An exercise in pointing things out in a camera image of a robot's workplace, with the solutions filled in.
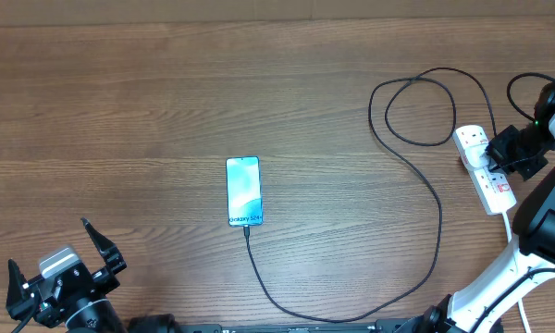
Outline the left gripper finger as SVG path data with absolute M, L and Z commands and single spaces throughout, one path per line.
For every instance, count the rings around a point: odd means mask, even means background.
M 14 320 L 33 318 L 39 306 L 38 293 L 31 287 L 24 288 L 27 282 L 19 266 L 13 259 L 8 260 L 8 289 L 6 310 Z
M 124 270 L 127 263 L 116 244 L 97 231 L 87 218 L 82 217 L 80 220 L 111 273 L 115 275 Z

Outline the blue screen Galaxy smartphone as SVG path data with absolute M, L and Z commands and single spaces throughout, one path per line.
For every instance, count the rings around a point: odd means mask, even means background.
M 264 222 L 260 161 L 257 156 L 226 160 L 228 224 L 259 226 Z

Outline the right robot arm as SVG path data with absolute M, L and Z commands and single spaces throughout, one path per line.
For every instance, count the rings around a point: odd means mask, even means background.
M 452 138 L 489 215 L 505 217 L 508 244 L 466 288 L 447 295 L 400 332 L 500 332 L 500 319 L 555 278 L 555 79 L 549 78 L 531 123 L 489 139 L 477 125 Z

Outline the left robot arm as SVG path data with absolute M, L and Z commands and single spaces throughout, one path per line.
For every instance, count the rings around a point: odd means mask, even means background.
M 18 322 L 19 333 L 30 321 L 55 328 L 64 325 L 68 333 L 123 333 L 179 331 L 171 314 L 135 317 L 125 325 L 107 294 L 119 286 L 117 274 L 127 267 L 116 244 L 97 231 L 86 218 L 81 220 L 105 265 L 91 272 L 76 250 L 64 246 L 40 260 L 40 274 L 24 277 L 10 259 L 6 310 Z

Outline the white charger plug adapter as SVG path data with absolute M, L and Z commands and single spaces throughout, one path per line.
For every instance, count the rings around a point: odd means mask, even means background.
M 468 170 L 476 170 L 489 166 L 489 156 L 486 152 L 487 145 L 477 144 L 466 146 L 462 149 L 461 157 L 463 164 Z

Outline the white power extension strip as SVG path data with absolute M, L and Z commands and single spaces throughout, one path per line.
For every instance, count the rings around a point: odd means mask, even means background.
M 452 134 L 459 157 L 463 163 L 461 152 L 466 146 L 489 144 L 489 139 L 483 128 L 477 125 L 467 125 L 456 129 Z M 473 182 L 480 201 L 488 215 L 505 214 L 516 205 L 516 199 L 507 176 L 502 171 L 491 172 L 489 166 L 476 170 L 466 170 Z

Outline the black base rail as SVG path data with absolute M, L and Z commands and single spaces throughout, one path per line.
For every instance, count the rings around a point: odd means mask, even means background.
M 424 322 L 420 315 L 411 319 L 378 319 L 374 323 L 324 325 L 260 325 L 222 327 L 219 324 L 182 325 L 172 314 L 132 318 L 129 333 L 392 333 L 392 332 L 461 332 Z

